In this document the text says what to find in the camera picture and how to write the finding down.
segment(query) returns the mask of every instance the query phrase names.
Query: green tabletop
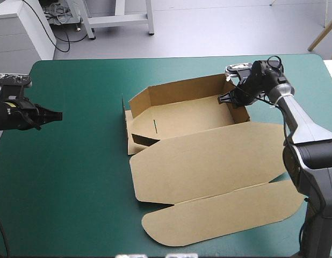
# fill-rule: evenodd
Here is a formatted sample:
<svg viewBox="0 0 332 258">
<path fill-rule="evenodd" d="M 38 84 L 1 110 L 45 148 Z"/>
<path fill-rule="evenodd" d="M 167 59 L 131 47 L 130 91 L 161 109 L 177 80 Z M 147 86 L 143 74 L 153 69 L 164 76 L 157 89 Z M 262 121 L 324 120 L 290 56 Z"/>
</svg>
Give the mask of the green tabletop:
<svg viewBox="0 0 332 258">
<path fill-rule="evenodd" d="M 41 131 L 6 131 L 0 140 L 0 218 L 12 255 L 114 256 L 196 252 L 205 256 L 290 256 L 299 249 L 305 205 L 281 223 L 194 245 L 158 244 L 141 218 L 160 204 L 134 196 L 121 98 L 146 86 L 221 73 L 226 65 L 268 56 L 41 61 L 34 65 L 34 103 L 63 112 Z M 295 98 L 332 131 L 332 79 L 317 55 L 282 55 Z M 282 123 L 264 103 L 253 121 Z M 4 247 L 0 235 L 0 252 Z"/>
</svg>

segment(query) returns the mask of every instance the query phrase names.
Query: open cardboard box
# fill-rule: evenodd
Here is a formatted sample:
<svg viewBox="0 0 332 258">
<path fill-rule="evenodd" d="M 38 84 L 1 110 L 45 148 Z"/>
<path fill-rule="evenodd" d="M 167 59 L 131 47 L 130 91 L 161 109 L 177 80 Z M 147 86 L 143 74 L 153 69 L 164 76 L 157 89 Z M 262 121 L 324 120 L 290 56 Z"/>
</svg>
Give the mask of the open cardboard box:
<svg viewBox="0 0 332 258">
<path fill-rule="evenodd" d="M 144 89 L 125 111 L 128 155 L 158 140 L 249 121 L 244 106 L 218 104 L 218 95 L 233 88 L 224 74 L 217 74 Z"/>
<path fill-rule="evenodd" d="M 148 87 L 130 101 L 136 198 L 173 204 L 142 219 L 163 245 L 275 223 L 301 206 L 291 181 L 270 183 L 285 171 L 283 127 L 250 122 L 244 107 L 219 105 L 217 96 L 233 87 L 213 75 Z"/>
</svg>

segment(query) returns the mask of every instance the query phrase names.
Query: cardboard flap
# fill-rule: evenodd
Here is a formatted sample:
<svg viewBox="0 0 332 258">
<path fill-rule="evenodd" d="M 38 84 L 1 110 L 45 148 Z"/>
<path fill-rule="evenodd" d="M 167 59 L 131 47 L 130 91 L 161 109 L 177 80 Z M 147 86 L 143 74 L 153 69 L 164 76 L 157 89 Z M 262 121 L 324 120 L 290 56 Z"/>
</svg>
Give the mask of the cardboard flap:
<svg viewBox="0 0 332 258">
<path fill-rule="evenodd" d="M 283 126 L 246 122 L 165 139 L 130 159 L 136 198 L 176 204 L 267 183 L 285 168 Z"/>
<path fill-rule="evenodd" d="M 133 155 L 144 150 L 146 146 L 136 144 L 133 141 L 133 136 L 131 134 L 131 124 L 133 122 L 133 116 L 130 110 L 125 111 L 125 121 L 127 124 L 127 134 L 128 134 L 128 155 Z"/>
<path fill-rule="evenodd" d="M 185 246 L 282 221 L 302 202 L 303 196 L 287 180 L 176 204 L 146 214 L 142 226 L 163 245 Z"/>
</svg>

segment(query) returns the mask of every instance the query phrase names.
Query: cable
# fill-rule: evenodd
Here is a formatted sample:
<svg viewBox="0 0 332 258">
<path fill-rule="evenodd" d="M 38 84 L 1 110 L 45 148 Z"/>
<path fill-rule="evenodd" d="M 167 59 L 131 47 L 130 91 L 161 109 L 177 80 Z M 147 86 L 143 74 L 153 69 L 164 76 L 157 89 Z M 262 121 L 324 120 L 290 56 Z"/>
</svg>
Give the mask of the cable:
<svg viewBox="0 0 332 258">
<path fill-rule="evenodd" d="M 57 50 L 59 50 L 59 51 L 61 51 L 61 52 L 63 52 L 63 53 L 67 53 L 67 52 L 69 52 L 69 51 L 70 51 L 70 42 L 68 42 L 68 49 L 67 49 L 66 51 L 65 51 L 65 50 L 62 50 L 62 49 L 59 49 L 59 48 L 57 47 L 57 45 L 56 45 L 56 44 L 52 41 L 52 39 L 50 38 L 50 36 L 49 36 L 49 34 L 48 34 L 46 28 L 44 27 L 43 22 L 42 22 L 41 19 L 39 18 L 38 14 L 37 14 L 36 11 L 34 10 L 34 8 L 32 8 L 32 6 L 31 6 L 27 1 L 25 1 L 25 0 L 22 0 L 22 1 L 23 1 L 25 4 L 27 4 L 27 6 L 30 7 L 30 9 L 31 9 L 31 10 L 34 12 L 34 14 L 37 16 L 37 18 L 38 18 L 40 24 L 42 25 L 42 27 L 43 27 L 45 33 L 46 33 L 47 36 L 48 36 L 48 39 L 49 39 L 50 42 L 54 45 L 54 47 L 55 47 Z"/>
<path fill-rule="evenodd" d="M 0 232 L 1 232 L 1 236 L 3 237 L 3 240 L 4 240 L 7 258 L 11 258 L 9 243 L 7 241 L 6 234 L 5 234 L 3 225 L 1 224 L 1 221 L 0 221 Z"/>
<path fill-rule="evenodd" d="M 56 35 L 55 35 L 55 37 L 56 37 L 57 39 L 61 40 L 61 41 L 68 42 L 68 40 L 61 39 L 61 38 L 57 37 Z M 86 34 L 84 37 L 82 37 L 81 39 L 78 39 L 78 40 L 70 40 L 69 42 L 70 42 L 70 43 L 80 42 L 80 41 L 84 40 L 86 37 L 87 37 L 87 34 Z"/>
<path fill-rule="evenodd" d="M 51 13 L 45 12 L 44 14 L 45 15 L 49 15 L 49 17 L 47 17 L 48 20 L 50 20 L 50 19 L 54 19 L 55 20 L 55 18 L 56 18 L 56 16 L 52 15 Z M 61 26 L 61 28 L 64 31 L 64 33 L 67 34 L 67 31 L 65 31 L 65 29 L 62 27 L 63 24 L 60 23 L 60 24 L 56 24 L 56 25 Z M 61 38 L 57 37 L 56 35 L 54 35 L 54 36 L 57 39 L 61 40 L 61 41 L 75 43 L 75 42 L 80 42 L 80 41 L 84 40 L 87 37 L 87 34 L 85 36 L 83 36 L 82 38 L 77 39 L 77 40 L 64 40 L 64 39 L 61 39 Z"/>
</svg>

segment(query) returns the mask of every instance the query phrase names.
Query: gray floor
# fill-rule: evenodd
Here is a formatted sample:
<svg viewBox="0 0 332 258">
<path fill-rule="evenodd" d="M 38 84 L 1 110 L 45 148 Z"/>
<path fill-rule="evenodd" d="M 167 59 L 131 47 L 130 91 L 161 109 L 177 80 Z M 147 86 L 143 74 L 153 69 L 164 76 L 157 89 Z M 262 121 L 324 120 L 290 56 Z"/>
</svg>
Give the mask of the gray floor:
<svg viewBox="0 0 332 258">
<path fill-rule="evenodd" d="M 154 0 L 155 35 L 146 25 L 99 28 L 96 40 L 71 45 L 54 59 L 159 58 L 308 53 L 323 30 L 324 0 Z M 110 14 L 114 1 L 88 0 L 93 16 Z M 127 0 L 127 13 L 141 12 L 144 0 Z M 330 3 L 329 20 L 332 19 Z M 59 28 L 55 33 L 64 37 Z M 72 39 L 80 38 L 68 27 Z M 332 56 L 332 32 L 313 53 Z"/>
</svg>

